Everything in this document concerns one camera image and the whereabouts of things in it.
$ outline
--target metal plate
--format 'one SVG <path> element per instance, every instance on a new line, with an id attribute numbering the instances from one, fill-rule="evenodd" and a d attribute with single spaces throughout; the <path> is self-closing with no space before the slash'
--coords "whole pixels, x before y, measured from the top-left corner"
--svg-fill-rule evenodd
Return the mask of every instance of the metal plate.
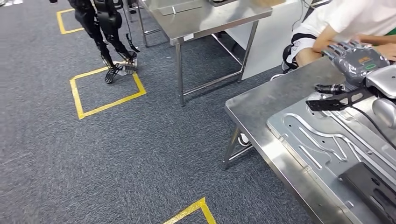
<path id="1" fill-rule="evenodd" d="M 195 8 L 201 8 L 201 7 L 202 7 L 202 3 L 200 1 L 193 0 L 181 4 L 176 4 L 174 6 L 159 8 L 158 10 L 163 16 L 165 16 L 165 15 L 176 14 L 183 11 L 187 11 Z"/>
<path id="2" fill-rule="evenodd" d="M 314 93 L 310 98 L 320 97 Z M 363 161 L 396 188 L 396 151 L 348 110 L 311 112 L 305 100 L 270 117 L 267 125 L 271 132 L 303 167 L 307 167 L 317 184 L 353 223 L 364 220 L 380 224 L 338 176 Z"/>

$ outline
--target stainless steel table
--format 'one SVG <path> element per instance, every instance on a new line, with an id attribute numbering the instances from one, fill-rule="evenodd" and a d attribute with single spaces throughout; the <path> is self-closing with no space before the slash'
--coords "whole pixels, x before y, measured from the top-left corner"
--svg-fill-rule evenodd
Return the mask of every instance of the stainless steel table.
<path id="1" fill-rule="evenodd" d="M 270 16 L 272 13 L 272 8 L 268 7 L 265 2 L 266 0 L 237 0 L 219 7 L 214 7 L 208 0 L 141 0 L 143 6 L 157 21 L 163 33 L 169 38 L 170 44 L 176 48 L 176 71 L 180 105 L 184 105 L 185 95 L 243 73 L 250 47 L 255 36 L 258 20 Z M 164 9 L 172 8 L 172 6 L 186 6 L 186 4 L 190 3 L 199 5 L 200 7 L 165 16 L 161 13 Z M 158 30 L 144 31 L 140 7 L 137 6 L 136 9 L 143 32 L 143 42 L 147 46 L 146 35 L 157 32 Z M 247 44 L 245 57 L 241 62 L 231 51 L 225 48 L 214 34 L 249 22 L 253 22 L 253 27 Z M 235 73 L 225 75 L 185 91 L 183 88 L 181 45 L 186 41 L 195 40 L 207 35 L 212 35 L 241 65 L 241 69 Z"/>
<path id="2" fill-rule="evenodd" d="M 342 208 L 335 205 L 308 174 L 308 168 L 302 166 L 267 127 L 270 116 L 309 96 L 314 91 L 314 84 L 343 81 L 344 78 L 330 61 L 322 58 L 228 100 L 226 112 L 236 123 L 236 129 L 222 168 L 227 168 L 230 160 L 254 147 L 286 187 L 296 195 L 315 223 L 351 224 Z M 233 154 L 240 132 L 249 138 L 252 146 Z"/>

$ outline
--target person's arm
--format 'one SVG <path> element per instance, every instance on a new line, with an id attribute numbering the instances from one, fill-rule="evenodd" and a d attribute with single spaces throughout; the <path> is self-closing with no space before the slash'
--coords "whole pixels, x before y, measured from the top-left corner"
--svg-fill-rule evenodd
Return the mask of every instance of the person's arm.
<path id="1" fill-rule="evenodd" d="M 388 44 L 388 43 L 396 43 L 396 35 L 373 36 L 373 35 L 360 34 L 357 37 L 360 42 L 370 43 L 373 45 L 384 45 L 384 44 Z"/>
<path id="2" fill-rule="evenodd" d="M 323 50 L 327 48 L 328 45 L 333 44 L 332 39 L 338 33 L 328 25 L 323 32 L 316 38 L 315 43 L 313 44 L 313 51 L 321 53 Z"/>
<path id="3" fill-rule="evenodd" d="M 333 38 L 344 31 L 370 2 L 371 0 L 343 1 L 326 20 L 328 26 L 317 37 L 312 49 L 318 53 L 325 50 Z"/>

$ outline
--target yellow tape square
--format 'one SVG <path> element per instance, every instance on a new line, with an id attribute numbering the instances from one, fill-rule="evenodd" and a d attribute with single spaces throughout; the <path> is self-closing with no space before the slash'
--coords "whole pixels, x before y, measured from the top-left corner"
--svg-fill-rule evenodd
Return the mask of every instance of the yellow tape square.
<path id="1" fill-rule="evenodd" d="M 71 8 L 71 9 L 66 9 L 66 10 L 57 12 L 57 20 L 58 20 L 59 30 L 61 31 L 61 34 L 70 34 L 70 33 L 74 33 L 74 32 L 80 31 L 80 30 L 84 30 L 84 28 L 82 28 L 82 27 L 81 28 L 77 28 L 77 29 L 72 29 L 72 30 L 65 30 L 64 29 L 63 20 L 62 20 L 62 13 L 68 13 L 68 12 L 71 12 L 71 11 L 74 11 L 74 9 Z"/>
<path id="2" fill-rule="evenodd" d="M 139 89 L 139 92 L 137 92 L 135 94 L 132 94 L 130 96 L 124 97 L 122 99 L 119 99 L 119 100 L 117 100 L 115 102 L 103 105 L 103 106 L 98 107 L 96 109 L 84 112 L 83 111 L 83 106 L 81 105 L 80 95 L 78 93 L 78 89 L 77 89 L 77 85 L 76 85 L 76 79 L 82 78 L 82 77 L 85 77 L 85 76 L 89 76 L 89 75 L 93 75 L 93 74 L 105 71 L 107 69 L 108 69 L 107 67 L 103 67 L 103 68 L 96 69 L 96 70 L 93 70 L 93 71 L 90 71 L 90 72 L 87 72 L 87 73 L 76 75 L 75 77 L 70 79 L 71 92 L 73 94 L 74 104 L 76 105 L 77 115 L 78 115 L 79 119 L 83 119 L 86 116 L 93 115 L 93 114 L 98 113 L 100 111 L 104 111 L 104 110 L 106 110 L 106 109 L 108 109 L 110 107 L 116 106 L 118 104 L 122 104 L 124 102 L 127 102 L 129 100 L 138 98 L 139 96 L 142 96 L 142 95 L 146 94 L 146 90 L 144 89 L 143 85 L 141 84 L 137 73 L 134 72 L 132 74 L 132 77 L 133 77 L 133 79 L 134 79 L 134 81 L 136 83 L 137 88 Z"/>
<path id="3" fill-rule="evenodd" d="M 205 197 L 194 202 L 192 205 L 188 206 L 186 209 L 184 209 L 179 214 L 175 215 L 174 217 L 172 217 L 171 219 L 169 219 L 168 221 L 166 221 L 163 224 L 174 224 L 174 223 L 180 221 L 182 218 L 186 217 L 187 215 L 189 215 L 199 209 L 202 210 L 208 224 L 216 224 L 216 221 L 214 220 L 214 217 L 213 217 L 212 213 L 210 212 L 209 207 L 206 205 Z"/>

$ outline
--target cable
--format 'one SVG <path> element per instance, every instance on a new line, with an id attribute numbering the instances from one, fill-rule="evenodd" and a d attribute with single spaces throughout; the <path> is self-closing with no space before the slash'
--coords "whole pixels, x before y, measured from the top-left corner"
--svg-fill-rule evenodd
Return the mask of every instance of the cable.
<path id="1" fill-rule="evenodd" d="M 296 20 L 294 23 L 293 23 L 293 25 L 291 25 L 291 31 L 293 32 L 294 31 L 294 25 L 298 22 L 298 21 L 300 21 L 302 18 L 303 18 L 303 12 L 304 12 L 304 4 L 303 4 L 303 2 L 305 2 L 305 0 L 300 0 L 300 2 L 301 2 L 301 15 L 300 15 L 300 19 L 298 19 L 298 20 Z"/>
<path id="2" fill-rule="evenodd" d="M 128 25 L 128 30 L 129 30 L 129 36 L 131 37 L 131 39 L 132 39 L 132 32 L 131 32 L 131 28 L 129 27 L 129 20 L 128 20 L 128 18 L 127 18 L 127 13 L 126 13 L 126 11 L 125 11 L 125 8 L 124 7 L 122 7 L 122 10 L 124 11 L 124 17 L 125 17 L 125 21 L 127 22 L 127 25 Z"/>
<path id="3" fill-rule="evenodd" d="M 348 104 L 344 104 L 344 103 L 340 103 L 341 105 L 350 107 L 352 109 L 355 109 L 356 111 L 358 111 L 359 113 L 361 113 L 363 116 L 365 116 L 373 125 L 374 127 L 377 129 L 377 131 L 383 136 L 383 138 L 385 139 L 385 141 L 387 141 L 388 144 L 390 144 L 391 147 L 393 147 L 394 150 L 396 150 L 396 146 L 395 144 L 393 144 L 393 142 L 384 134 L 384 132 L 380 129 L 380 127 L 373 121 L 373 119 L 371 119 L 371 117 L 369 117 L 368 114 L 366 114 L 364 111 L 362 111 L 359 108 L 356 108 L 354 106 L 348 105 Z"/>

